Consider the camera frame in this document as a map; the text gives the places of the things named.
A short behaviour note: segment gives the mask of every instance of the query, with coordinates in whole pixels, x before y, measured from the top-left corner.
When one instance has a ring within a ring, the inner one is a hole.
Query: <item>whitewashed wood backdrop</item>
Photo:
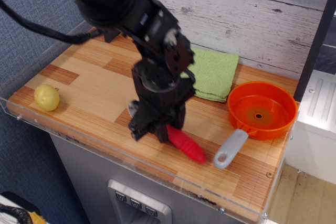
[[[159,0],[194,47],[299,79],[327,0]]]

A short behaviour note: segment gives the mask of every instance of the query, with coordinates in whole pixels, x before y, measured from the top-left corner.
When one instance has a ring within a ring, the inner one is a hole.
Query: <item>pan handle hole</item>
[[[256,119],[263,119],[263,115],[262,114],[260,114],[260,113],[256,113],[255,115],[254,115],[254,117],[256,118]]]
[[[226,159],[226,154],[220,154],[220,156],[218,157],[219,162],[224,162],[225,159]]]

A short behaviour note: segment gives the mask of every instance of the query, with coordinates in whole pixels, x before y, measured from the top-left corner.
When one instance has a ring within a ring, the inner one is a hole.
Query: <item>orange frying pan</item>
[[[218,149],[214,165],[226,168],[251,137],[270,140],[286,133],[295,121],[298,108],[284,89],[267,82],[248,82],[231,91],[227,105],[229,119],[236,130]]]

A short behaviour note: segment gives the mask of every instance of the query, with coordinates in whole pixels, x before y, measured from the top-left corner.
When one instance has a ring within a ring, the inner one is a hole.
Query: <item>gray pan handle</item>
[[[214,165],[218,169],[225,169],[237,155],[247,139],[248,134],[245,131],[236,129],[216,152]]]

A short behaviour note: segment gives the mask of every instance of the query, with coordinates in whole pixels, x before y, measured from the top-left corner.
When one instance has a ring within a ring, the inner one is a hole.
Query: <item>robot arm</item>
[[[117,29],[130,36],[142,60],[132,69],[139,102],[129,128],[135,140],[147,132],[166,142],[166,125],[181,129],[185,101],[195,78],[187,70],[194,62],[190,42],[177,19],[157,0],[76,0],[85,20],[102,30]],[[185,71],[189,78],[181,79]]]

